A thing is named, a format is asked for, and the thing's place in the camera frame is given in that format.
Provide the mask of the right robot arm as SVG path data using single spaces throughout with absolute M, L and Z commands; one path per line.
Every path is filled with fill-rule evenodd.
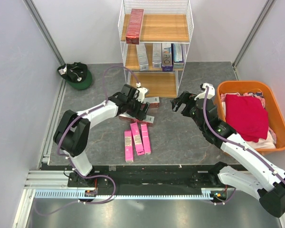
M 272 216 L 285 214 L 285 171 L 250 147 L 229 124 L 219 118 L 217 106 L 206 91 L 199 95 L 184 91 L 171 100 L 172 110 L 185 107 L 181 114 L 191 118 L 204 138 L 223 152 L 236 159 L 249 175 L 235 170 L 230 165 L 218 162 L 208 175 L 209 184 L 221 184 L 245 192 L 259 201 Z

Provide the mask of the slim silver toothpaste box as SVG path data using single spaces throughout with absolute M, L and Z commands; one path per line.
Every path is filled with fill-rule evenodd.
M 161 69 L 162 67 L 162 44 L 153 43 L 152 46 L 152 66 L 156 69 Z

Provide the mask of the silver red box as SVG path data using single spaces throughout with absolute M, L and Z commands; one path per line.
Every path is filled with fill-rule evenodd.
M 159 97 L 146 97 L 143 104 L 149 103 L 149 108 L 158 108 L 160 106 Z
M 155 119 L 154 116 L 147 115 L 145 119 L 138 120 L 137 118 L 132 117 L 132 116 L 130 116 L 127 113 L 120 114 L 119 117 L 120 117 L 120 119 L 129 121 L 129 122 L 137 122 L 137 123 L 140 123 L 140 124 L 143 124 L 143 123 L 144 124 L 153 124 L 154 123 L 154 119 Z

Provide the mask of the silver Protefix toothpaste box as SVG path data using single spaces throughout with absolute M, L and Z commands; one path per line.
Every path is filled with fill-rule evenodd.
M 136 45 L 137 57 L 140 71 L 147 71 L 149 70 L 149 62 L 147 58 L 146 47 L 144 43 L 140 43 Z

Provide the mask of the dark red toothpaste box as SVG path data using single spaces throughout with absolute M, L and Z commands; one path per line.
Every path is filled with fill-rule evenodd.
M 127 44 L 139 45 L 143 16 L 144 9 L 131 10 L 128 27 L 125 34 L 125 41 Z

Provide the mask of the purple RiO toothpaste box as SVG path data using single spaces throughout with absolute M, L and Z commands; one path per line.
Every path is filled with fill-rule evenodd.
M 173 53 L 171 43 L 161 44 L 161 67 L 163 72 L 171 72 L 173 70 Z

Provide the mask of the silver red box front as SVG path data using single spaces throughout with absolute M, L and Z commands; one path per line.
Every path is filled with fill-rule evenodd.
M 129 121 L 129 122 L 137 122 L 137 123 L 140 123 L 140 124 L 143 124 L 143 123 L 144 124 L 153 124 L 154 123 L 154 119 L 155 119 L 154 116 L 147 115 L 145 119 L 138 120 L 137 118 L 132 117 L 132 116 L 130 116 L 127 113 L 120 114 L 119 117 L 120 117 L 120 119 Z

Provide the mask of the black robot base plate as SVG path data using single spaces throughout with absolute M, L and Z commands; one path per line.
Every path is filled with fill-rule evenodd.
M 168 184 L 192 188 L 224 188 L 217 177 L 219 171 L 228 166 L 217 162 L 210 165 L 99 165 L 93 175 L 104 178 L 84 179 L 75 172 L 69 174 L 68 187 L 111 187 L 112 178 L 119 187 L 123 185 Z

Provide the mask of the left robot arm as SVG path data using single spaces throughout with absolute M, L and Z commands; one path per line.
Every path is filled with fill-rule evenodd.
M 144 104 L 143 101 L 148 93 L 149 90 L 140 83 L 136 87 L 125 84 L 120 92 L 92 108 L 64 112 L 53 141 L 57 145 L 57 154 L 69 160 L 83 186 L 89 187 L 95 181 L 95 169 L 85 152 L 90 130 L 103 121 L 124 113 L 140 121 L 145 119 L 150 104 Z

